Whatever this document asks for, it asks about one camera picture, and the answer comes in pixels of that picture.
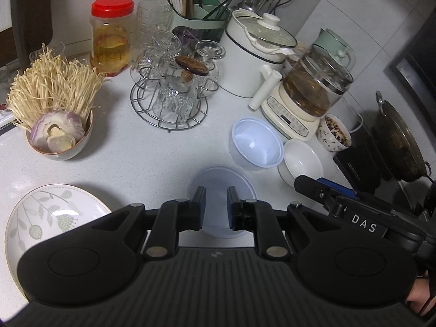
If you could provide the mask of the right human hand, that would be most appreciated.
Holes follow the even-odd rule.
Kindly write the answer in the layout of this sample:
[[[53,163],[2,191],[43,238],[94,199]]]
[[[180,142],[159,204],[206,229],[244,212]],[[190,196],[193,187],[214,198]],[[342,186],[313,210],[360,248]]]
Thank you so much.
[[[427,299],[429,298],[429,280],[426,278],[418,278],[407,297],[409,307],[418,313]]]

